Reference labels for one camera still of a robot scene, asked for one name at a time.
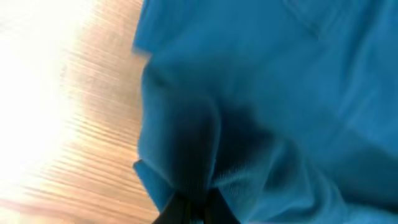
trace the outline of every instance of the blue cloth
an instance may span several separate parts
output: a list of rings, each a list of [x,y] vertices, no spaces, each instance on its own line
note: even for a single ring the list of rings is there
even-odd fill
[[[398,1],[146,0],[140,161],[157,208],[398,223]]]

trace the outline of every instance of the bright light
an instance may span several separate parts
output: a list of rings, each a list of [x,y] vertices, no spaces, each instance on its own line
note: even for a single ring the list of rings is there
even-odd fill
[[[0,198],[51,163],[71,137],[64,121],[75,108],[60,88],[63,49],[91,7],[91,0],[0,1]]]

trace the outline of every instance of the blue shirt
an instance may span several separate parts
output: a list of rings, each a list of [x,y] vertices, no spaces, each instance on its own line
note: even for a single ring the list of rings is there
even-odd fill
[[[135,166],[162,210],[398,223],[398,1],[146,0]]]

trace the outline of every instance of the wood grain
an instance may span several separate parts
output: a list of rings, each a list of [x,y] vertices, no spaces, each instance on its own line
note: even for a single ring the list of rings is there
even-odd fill
[[[146,62],[131,53],[141,0],[71,1],[73,5],[61,0],[10,2],[9,11],[17,15],[0,16],[0,37],[13,37],[21,44],[27,36],[43,40],[42,46],[41,41],[29,45],[38,49],[46,48],[46,42],[56,46],[58,56],[42,60],[46,66],[54,64],[56,72],[29,75],[57,82],[57,99],[66,102],[61,110],[68,113],[59,118],[60,140],[57,148],[51,148],[51,156],[25,169],[23,176],[0,184],[0,223],[150,223],[158,213],[132,169],[141,120],[139,84]],[[44,24],[38,31],[30,22],[43,17],[35,11],[42,8],[40,4],[58,11],[42,11],[48,15],[37,23]],[[69,14],[78,17],[57,17]],[[46,27],[54,19],[67,24],[66,31],[59,28],[60,35]],[[41,128],[36,125],[30,134]],[[30,134],[18,139],[23,142]],[[43,154],[37,146],[18,145],[15,150]]]

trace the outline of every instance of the wooden surface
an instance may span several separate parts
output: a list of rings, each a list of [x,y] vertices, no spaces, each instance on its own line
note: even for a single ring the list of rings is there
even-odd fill
[[[141,0],[0,1],[0,223],[156,218],[132,169],[140,8]]]

